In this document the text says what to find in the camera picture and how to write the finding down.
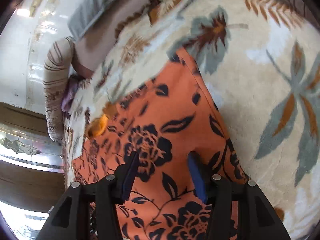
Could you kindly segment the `wooden glass cabinet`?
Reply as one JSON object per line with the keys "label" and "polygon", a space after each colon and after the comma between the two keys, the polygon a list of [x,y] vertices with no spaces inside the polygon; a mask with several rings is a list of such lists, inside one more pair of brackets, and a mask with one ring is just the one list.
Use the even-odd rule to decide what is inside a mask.
{"label": "wooden glass cabinet", "polygon": [[1,215],[17,239],[35,239],[65,190],[62,146],[44,115],[1,103]]}

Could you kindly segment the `striped beige bolster pillow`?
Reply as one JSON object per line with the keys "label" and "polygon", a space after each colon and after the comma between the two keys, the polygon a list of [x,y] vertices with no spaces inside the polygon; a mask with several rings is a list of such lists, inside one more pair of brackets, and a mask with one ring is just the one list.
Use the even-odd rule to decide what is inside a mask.
{"label": "striped beige bolster pillow", "polygon": [[67,87],[73,55],[74,41],[67,36],[52,44],[44,61],[44,107],[48,134],[52,141],[59,141],[63,137],[61,103]]}

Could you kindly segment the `purple cloth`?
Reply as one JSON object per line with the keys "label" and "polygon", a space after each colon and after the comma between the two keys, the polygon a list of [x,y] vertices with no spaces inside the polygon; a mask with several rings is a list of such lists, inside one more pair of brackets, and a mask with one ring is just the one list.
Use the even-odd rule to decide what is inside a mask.
{"label": "purple cloth", "polygon": [[84,77],[78,74],[72,74],[69,77],[61,103],[61,110],[63,111],[63,113],[68,113],[70,111],[72,102],[74,100],[75,94],[78,91],[80,82],[84,79]]}

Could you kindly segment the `cream leaf pattern blanket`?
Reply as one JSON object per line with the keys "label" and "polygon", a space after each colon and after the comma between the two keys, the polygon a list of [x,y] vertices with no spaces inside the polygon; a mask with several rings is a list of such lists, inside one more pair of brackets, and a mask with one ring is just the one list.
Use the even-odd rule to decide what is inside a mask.
{"label": "cream leaf pattern blanket", "polygon": [[66,183],[116,104],[179,49],[196,61],[248,179],[292,239],[319,223],[319,31],[281,0],[159,0],[83,82],[66,122]]}

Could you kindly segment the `orange black floral garment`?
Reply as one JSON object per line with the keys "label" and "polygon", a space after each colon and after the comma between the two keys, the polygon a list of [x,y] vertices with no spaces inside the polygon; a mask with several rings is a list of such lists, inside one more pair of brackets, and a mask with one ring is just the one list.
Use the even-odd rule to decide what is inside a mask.
{"label": "orange black floral garment", "polygon": [[72,166],[90,184],[139,155],[130,194],[117,206],[127,239],[203,239],[211,207],[195,196],[187,156],[194,151],[214,173],[243,184],[227,128],[199,72],[183,48],[153,79],[116,104],[104,133],[85,141]]}

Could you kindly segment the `mauve bed sheet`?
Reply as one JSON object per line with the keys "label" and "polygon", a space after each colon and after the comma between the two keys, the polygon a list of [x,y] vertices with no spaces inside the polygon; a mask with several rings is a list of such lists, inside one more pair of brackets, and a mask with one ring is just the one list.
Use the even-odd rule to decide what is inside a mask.
{"label": "mauve bed sheet", "polygon": [[75,43],[72,59],[75,72],[90,78],[117,43],[121,31],[158,4],[159,0],[116,0]]}

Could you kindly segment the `grey pillow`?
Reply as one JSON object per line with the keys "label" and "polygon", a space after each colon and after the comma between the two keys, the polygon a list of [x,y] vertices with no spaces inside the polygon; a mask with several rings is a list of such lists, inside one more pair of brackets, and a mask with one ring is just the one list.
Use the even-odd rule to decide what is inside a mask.
{"label": "grey pillow", "polygon": [[81,0],[68,20],[68,29],[74,40],[80,40],[115,1]]}

